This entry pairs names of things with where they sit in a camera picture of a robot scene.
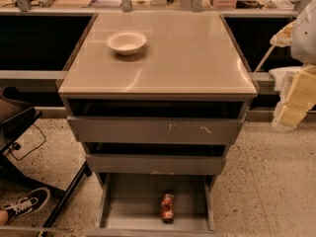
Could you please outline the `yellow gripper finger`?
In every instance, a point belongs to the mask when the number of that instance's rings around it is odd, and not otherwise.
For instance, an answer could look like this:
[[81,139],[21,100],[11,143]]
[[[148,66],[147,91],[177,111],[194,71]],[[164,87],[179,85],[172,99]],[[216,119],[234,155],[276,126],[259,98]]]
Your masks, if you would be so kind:
[[291,131],[303,121],[307,113],[296,107],[278,102],[274,111],[272,127],[278,132]]
[[316,65],[305,65],[293,75],[285,100],[300,110],[311,110],[316,105]]

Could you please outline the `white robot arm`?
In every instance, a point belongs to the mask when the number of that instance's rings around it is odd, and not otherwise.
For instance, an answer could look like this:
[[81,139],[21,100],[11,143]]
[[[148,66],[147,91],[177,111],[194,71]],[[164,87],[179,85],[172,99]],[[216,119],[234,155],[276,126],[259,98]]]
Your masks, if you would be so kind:
[[316,105],[316,0],[310,0],[297,18],[270,40],[278,47],[290,47],[291,56],[302,63],[297,72],[286,72],[281,83],[272,126],[291,131]]

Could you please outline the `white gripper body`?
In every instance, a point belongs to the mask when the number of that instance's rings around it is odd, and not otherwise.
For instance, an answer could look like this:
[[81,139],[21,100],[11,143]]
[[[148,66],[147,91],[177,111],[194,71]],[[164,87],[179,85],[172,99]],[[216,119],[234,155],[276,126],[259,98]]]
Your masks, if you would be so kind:
[[279,96],[282,101],[285,101],[287,96],[290,93],[294,75],[295,75],[294,72],[289,72],[289,71],[285,72],[285,75],[283,77],[282,84],[281,84],[281,89],[279,92]]

